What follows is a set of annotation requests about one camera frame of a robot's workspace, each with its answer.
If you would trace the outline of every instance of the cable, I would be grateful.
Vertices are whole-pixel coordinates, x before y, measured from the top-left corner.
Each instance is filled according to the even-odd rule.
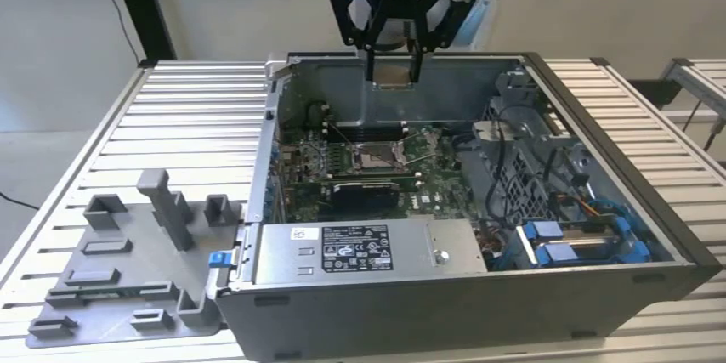
[[[712,133],[708,137],[706,145],[704,146],[704,151],[708,152],[709,149],[712,149],[712,144],[714,143],[716,139],[716,133]]]
[[[27,208],[32,208],[34,210],[40,210],[40,208],[39,208],[38,206],[34,206],[32,204],[28,204],[28,203],[26,203],[24,201],[12,199],[12,198],[8,197],[2,191],[0,191],[0,197],[3,197],[3,198],[4,198],[7,201],[10,201],[11,203],[18,204],[19,206],[23,206],[23,207],[27,207]]]
[[[327,102],[323,101],[322,99],[314,99],[312,101],[308,101],[307,104],[306,104],[306,117],[303,118],[303,128],[312,128],[312,127],[308,127],[307,123],[310,122],[310,109],[314,107],[314,105],[326,105]]]
[[[698,104],[693,107],[693,111],[691,111],[691,114],[689,115],[689,119],[685,120],[685,125],[683,125],[683,129],[682,129],[683,132],[685,132],[685,130],[689,128],[689,125],[691,125],[693,116],[696,115],[696,111],[700,110],[700,107],[701,107],[701,101],[700,101]]]
[[[497,185],[502,181],[505,150],[506,150],[506,144],[505,144],[505,139],[503,139],[503,131],[502,131],[499,121],[497,121],[497,131],[499,132],[499,157],[497,158],[495,179],[494,179],[494,182],[491,183],[491,185],[489,186],[487,197],[485,198],[485,204],[487,206],[489,216],[491,218],[494,218],[499,222],[502,227],[513,230],[511,226],[507,225],[507,220],[505,218],[506,214],[502,217],[497,216],[495,212],[491,210],[491,197],[494,196],[494,193],[495,193],[495,190],[497,190]]]
[[[559,151],[558,148],[550,151],[549,157],[547,157],[547,163],[545,163],[545,172],[542,173],[542,177],[545,178],[546,182],[549,182],[549,174],[553,170],[553,164],[555,163],[555,157],[557,157],[558,151]]]
[[[116,8],[118,21],[119,21],[119,23],[122,25],[122,31],[124,32],[126,42],[128,43],[128,48],[132,50],[134,58],[136,59],[136,65],[138,65],[139,62],[140,62],[139,54],[136,54],[136,49],[134,48],[132,40],[131,40],[131,38],[128,38],[128,31],[126,31],[124,18],[122,16],[122,9],[118,6],[116,0],[111,0],[111,2],[114,3],[114,7]]]

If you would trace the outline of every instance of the white wall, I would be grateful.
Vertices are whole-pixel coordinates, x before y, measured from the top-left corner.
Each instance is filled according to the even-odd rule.
[[[328,0],[160,0],[180,58],[341,49]],[[0,131],[92,128],[132,73],[110,0],[0,0]],[[634,77],[726,55],[724,0],[502,0],[490,47]]]
[[[159,0],[180,58],[345,50],[328,0]]]
[[[0,0],[0,132],[94,128],[134,67],[110,0]]]
[[[726,0],[502,0],[490,47],[601,56],[655,77],[673,57],[726,56]]]

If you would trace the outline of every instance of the screw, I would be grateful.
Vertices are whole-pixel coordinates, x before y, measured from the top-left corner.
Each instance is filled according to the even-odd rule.
[[[450,261],[450,254],[446,251],[435,250],[434,260],[437,264],[445,265]]]

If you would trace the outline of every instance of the orange wire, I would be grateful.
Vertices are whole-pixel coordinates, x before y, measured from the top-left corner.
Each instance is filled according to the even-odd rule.
[[[563,199],[563,198],[567,198],[569,196],[567,195],[559,195],[557,198],[558,199]],[[590,206],[587,203],[585,203],[585,201],[582,199],[578,199],[578,197],[573,197],[573,199],[575,199],[578,202],[579,202],[579,205],[594,215],[594,216],[599,216],[601,213],[598,213],[598,211],[593,208],[593,206]]]

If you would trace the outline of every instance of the sticker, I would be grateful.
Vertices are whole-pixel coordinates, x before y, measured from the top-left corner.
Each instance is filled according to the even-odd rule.
[[[291,240],[318,240],[320,229],[316,227],[292,227]]]
[[[394,270],[389,226],[323,227],[322,268],[326,272]]]

